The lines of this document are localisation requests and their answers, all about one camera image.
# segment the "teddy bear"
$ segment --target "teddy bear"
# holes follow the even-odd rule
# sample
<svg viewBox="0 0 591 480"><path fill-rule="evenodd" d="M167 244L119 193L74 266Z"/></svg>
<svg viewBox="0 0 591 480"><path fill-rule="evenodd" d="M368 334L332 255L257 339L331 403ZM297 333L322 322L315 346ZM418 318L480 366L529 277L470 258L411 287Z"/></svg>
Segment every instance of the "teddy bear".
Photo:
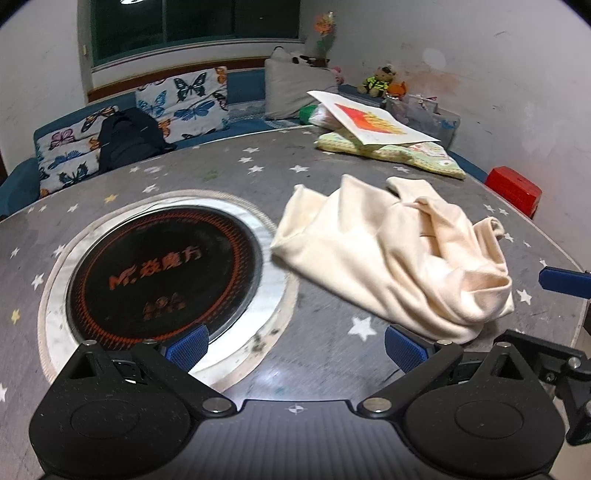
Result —
<svg viewBox="0 0 591 480"><path fill-rule="evenodd" d="M394 80L396 72L390 65L379 67L373 77L365 79L363 85L357 87L359 93L368 93L372 97L381 97Z"/></svg>

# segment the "orange flower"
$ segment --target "orange flower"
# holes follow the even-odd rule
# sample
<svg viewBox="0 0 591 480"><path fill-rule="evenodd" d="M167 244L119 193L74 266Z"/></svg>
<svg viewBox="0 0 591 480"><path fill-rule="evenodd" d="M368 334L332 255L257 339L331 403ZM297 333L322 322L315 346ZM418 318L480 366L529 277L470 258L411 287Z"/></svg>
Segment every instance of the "orange flower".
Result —
<svg viewBox="0 0 591 480"><path fill-rule="evenodd" d="M333 31L335 27L335 16L332 12L322 15L316 19L314 30L316 30L322 37L327 36Z"/></svg>

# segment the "black backpack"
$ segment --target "black backpack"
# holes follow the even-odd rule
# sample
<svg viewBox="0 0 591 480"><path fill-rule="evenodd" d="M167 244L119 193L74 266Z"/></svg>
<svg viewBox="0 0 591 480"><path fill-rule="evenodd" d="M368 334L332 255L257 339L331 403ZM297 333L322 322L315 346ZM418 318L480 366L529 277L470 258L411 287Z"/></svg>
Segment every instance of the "black backpack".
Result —
<svg viewBox="0 0 591 480"><path fill-rule="evenodd" d="M135 107L106 118L100 128L99 142L101 173L177 148L164 141L156 120Z"/></svg>

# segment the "cushion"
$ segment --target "cushion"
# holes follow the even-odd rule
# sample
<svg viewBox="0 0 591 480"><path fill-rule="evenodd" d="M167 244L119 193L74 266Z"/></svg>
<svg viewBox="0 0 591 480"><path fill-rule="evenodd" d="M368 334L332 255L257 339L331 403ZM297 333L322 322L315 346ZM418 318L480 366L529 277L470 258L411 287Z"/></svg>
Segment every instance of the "cushion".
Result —
<svg viewBox="0 0 591 480"><path fill-rule="evenodd" d="M335 74L306 64L265 60L265 115L267 118L297 118L300 108L317 105L309 90L338 93Z"/></svg>
<svg viewBox="0 0 591 480"><path fill-rule="evenodd" d="M137 107L158 121L168 143L228 127L226 67L169 77L138 88Z"/></svg>
<svg viewBox="0 0 591 480"><path fill-rule="evenodd" d="M0 218L32 204L39 198L39 170L36 158L19 163L0 185Z"/></svg>
<svg viewBox="0 0 591 480"><path fill-rule="evenodd" d="M118 110L108 106L35 142L41 196L84 180L99 169L99 133L103 121Z"/></svg>
<svg viewBox="0 0 591 480"><path fill-rule="evenodd" d="M400 145L363 145L346 128L321 135L316 148L330 152L343 152L363 157L398 163L448 177L465 179L466 173L447 152L434 142L422 142L402 147Z"/></svg>

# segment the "crumpled towel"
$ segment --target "crumpled towel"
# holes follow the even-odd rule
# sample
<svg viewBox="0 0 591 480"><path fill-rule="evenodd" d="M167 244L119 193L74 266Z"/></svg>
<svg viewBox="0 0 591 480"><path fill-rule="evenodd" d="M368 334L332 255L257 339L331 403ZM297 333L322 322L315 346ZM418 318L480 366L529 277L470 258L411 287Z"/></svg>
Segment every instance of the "crumpled towel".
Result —
<svg viewBox="0 0 591 480"><path fill-rule="evenodd" d="M344 175L329 197L296 185L273 254L346 300L433 340L465 343L514 309L499 220L472 225L425 180L387 190Z"/></svg>

